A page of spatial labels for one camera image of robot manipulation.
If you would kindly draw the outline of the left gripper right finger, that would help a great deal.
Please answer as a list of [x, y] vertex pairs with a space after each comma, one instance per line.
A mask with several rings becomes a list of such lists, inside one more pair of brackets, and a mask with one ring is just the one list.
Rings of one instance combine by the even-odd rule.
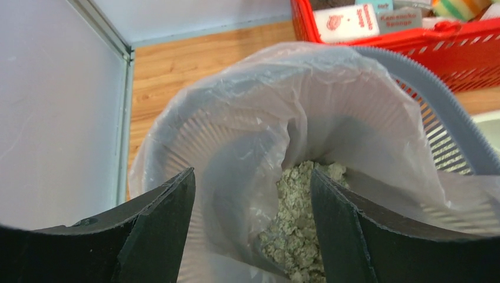
[[328, 282], [498, 282], [499, 237], [428, 225], [311, 175]]

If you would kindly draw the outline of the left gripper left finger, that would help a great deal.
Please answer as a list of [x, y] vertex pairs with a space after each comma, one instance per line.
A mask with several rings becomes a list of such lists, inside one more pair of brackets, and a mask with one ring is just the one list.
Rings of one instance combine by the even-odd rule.
[[1, 281], [176, 282], [195, 192], [188, 168], [73, 226], [1, 226]]

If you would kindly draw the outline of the beige litter box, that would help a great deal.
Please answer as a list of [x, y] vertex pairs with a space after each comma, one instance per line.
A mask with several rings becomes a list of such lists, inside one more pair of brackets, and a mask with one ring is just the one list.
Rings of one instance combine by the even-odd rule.
[[472, 120], [499, 156], [499, 110], [473, 115]]

